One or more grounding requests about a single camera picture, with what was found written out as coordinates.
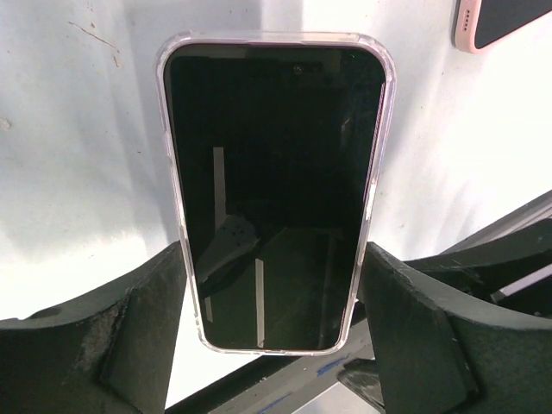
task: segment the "pink phone frame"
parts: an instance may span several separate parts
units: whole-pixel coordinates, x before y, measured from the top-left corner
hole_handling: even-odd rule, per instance
[[[458,18],[456,20],[455,29],[455,46],[462,52],[468,52],[472,54],[480,54],[485,52],[488,48],[496,45],[504,39],[507,39],[510,35],[516,33],[519,29],[533,23],[535,19],[517,28],[513,32],[497,39],[496,41],[489,43],[485,47],[478,49],[475,46],[475,30],[477,30],[477,23],[480,18],[481,2],[483,0],[460,0],[460,7],[458,9]]]

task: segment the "pink smartphone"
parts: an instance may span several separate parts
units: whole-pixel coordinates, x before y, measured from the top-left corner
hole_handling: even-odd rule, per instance
[[[552,0],[460,0],[455,45],[482,53],[519,28],[552,11]]]

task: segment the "white table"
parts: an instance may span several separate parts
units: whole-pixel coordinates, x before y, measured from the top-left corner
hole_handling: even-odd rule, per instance
[[[154,60],[187,29],[387,46],[398,92],[370,238],[401,259],[552,188],[552,16],[472,56],[451,46],[455,0],[0,4],[0,318],[88,292],[178,239]],[[201,346],[186,295],[167,404],[250,360]]]

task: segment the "blue mark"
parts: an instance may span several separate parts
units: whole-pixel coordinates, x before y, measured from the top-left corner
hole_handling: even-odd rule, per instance
[[[343,356],[343,357],[340,358],[339,360],[333,361],[333,362],[329,363],[328,365],[323,366],[322,368],[320,368],[320,369],[317,371],[317,376],[319,377],[320,375],[324,375],[324,374],[327,373],[331,368],[337,367],[339,364],[341,364],[342,362],[344,362],[347,358],[348,358],[348,354],[345,355],[345,356]]]
[[[273,403],[267,405],[265,408],[263,408],[261,411],[259,411],[257,414],[267,414],[269,410],[271,410],[272,408],[274,408],[276,405],[278,405],[279,403],[281,403],[282,401],[284,401],[286,398],[288,398],[290,395],[292,395],[291,392],[288,392],[284,397],[280,397],[278,398],[276,401],[274,401]]]

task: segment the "smartphone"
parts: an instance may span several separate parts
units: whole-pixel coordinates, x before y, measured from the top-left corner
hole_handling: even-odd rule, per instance
[[[185,35],[161,111],[199,336],[248,354],[347,339],[395,70],[351,34]]]
[[[497,41],[552,11],[552,0],[460,0],[455,45],[481,53]]]

